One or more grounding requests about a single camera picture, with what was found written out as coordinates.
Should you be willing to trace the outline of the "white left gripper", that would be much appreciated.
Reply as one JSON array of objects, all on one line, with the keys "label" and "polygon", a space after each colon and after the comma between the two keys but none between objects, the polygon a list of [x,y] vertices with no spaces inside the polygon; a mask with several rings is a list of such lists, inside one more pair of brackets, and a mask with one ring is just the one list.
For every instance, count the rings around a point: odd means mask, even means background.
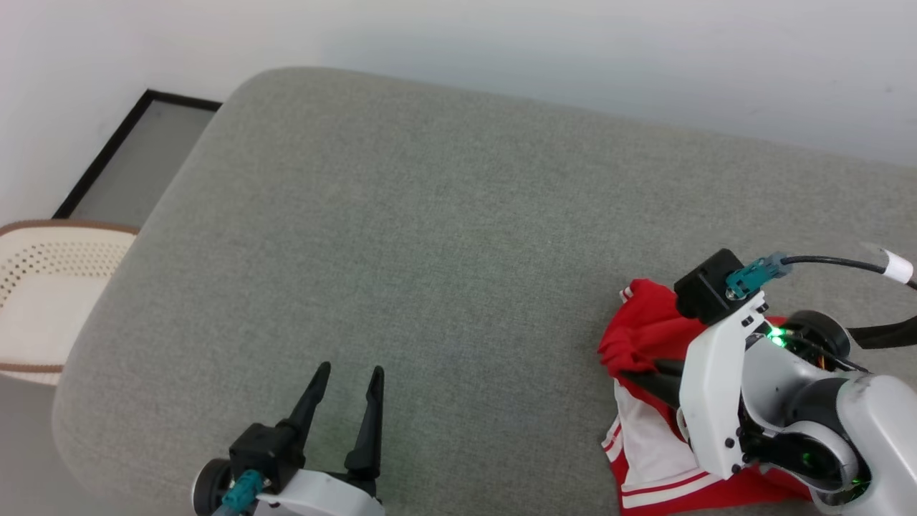
[{"label": "white left gripper", "polygon": [[[332,365],[323,362],[286,419],[295,430],[296,443],[305,445],[317,407],[323,401]],[[366,408],[354,448],[346,456],[350,478],[374,482],[381,470],[385,372],[376,366],[365,398]],[[330,474],[300,470],[278,495],[263,492],[256,497],[256,515],[384,515],[383,504],[353,484]]]}]

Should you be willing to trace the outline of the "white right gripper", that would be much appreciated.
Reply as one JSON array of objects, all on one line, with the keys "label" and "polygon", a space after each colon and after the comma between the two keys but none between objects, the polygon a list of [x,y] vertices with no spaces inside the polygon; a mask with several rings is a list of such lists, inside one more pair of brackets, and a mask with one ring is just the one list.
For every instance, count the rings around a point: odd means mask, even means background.
[{"label": "white right gripper", "polygon": [[681,409],[698,467],[728,479],[742,464],[736,430],[746,340],[765,323],[765,295],[750,297],[708,326],[688,346],[685,360],[656,359],[658,371],[623,371],[620,383],[649,405]]}]

